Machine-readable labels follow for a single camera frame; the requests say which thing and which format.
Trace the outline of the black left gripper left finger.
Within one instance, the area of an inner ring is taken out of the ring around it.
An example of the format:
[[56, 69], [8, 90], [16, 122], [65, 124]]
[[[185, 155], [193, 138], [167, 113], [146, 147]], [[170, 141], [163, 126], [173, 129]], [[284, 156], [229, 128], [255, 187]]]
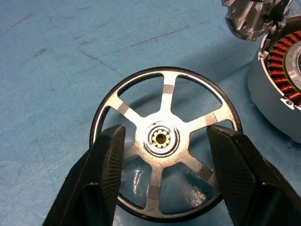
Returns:
[[70, 169], [42, 226], [112, 226], [124, 158], [125, 126], [99, 133]]

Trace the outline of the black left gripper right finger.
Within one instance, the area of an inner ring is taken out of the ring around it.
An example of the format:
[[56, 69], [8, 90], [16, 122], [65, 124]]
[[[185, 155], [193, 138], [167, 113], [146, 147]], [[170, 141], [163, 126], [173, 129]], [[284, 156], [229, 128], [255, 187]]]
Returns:
[[234, 226], [301, 226], [301, 197], [241, 132], [207, 127], [219, 190]]

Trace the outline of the silver spoked rotor black rim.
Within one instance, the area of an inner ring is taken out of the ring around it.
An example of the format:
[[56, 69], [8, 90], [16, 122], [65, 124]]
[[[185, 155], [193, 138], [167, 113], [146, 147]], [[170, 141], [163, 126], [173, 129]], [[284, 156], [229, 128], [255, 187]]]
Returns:
[[[135, 84], [157, 77], [164, 79], [160, 109], [157, 112], [141, 116], [120, 98], [122, 93]], [[221, 107], [190, 122], [184, 122], [171, 111], [177, 78], [190, 80], [204, 87], [218, 99]], [[107, 113], [112, 108], [136, 127], [134, 143], [125, 149], [125, 157], [139, 156], [151, 166], [146, 206], [141, 209], [124, 195], [119, 194], [117, 199], [119, 207], [150, 222], [175, 223], [197, 218], [222, 201], [214, 171], [189, 153], [190, 134], [197, 130], [222, 121], [230, 121], [237, 132], [243, 130], [234, 105], [217, 85], [198, 73], [178, 67], [153, 67], [134, 73], [112, 88], [100, 103], [91, 125], [89, 136], [91, 145], [102, 130]], [[211, 187], [214, 194], [189, 211], [164, 214], [159, 209], [163, 171], [177, 163], [183, 163], [190, 168]]]

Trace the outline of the grey motor housing copper windings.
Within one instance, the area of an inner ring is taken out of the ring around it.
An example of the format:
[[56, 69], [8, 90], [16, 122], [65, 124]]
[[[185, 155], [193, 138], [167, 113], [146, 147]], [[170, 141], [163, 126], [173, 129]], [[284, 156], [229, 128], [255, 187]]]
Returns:
[[301, 15], [264, 35], [247, 77], [251, 100], [264, 117], [301, 143]]

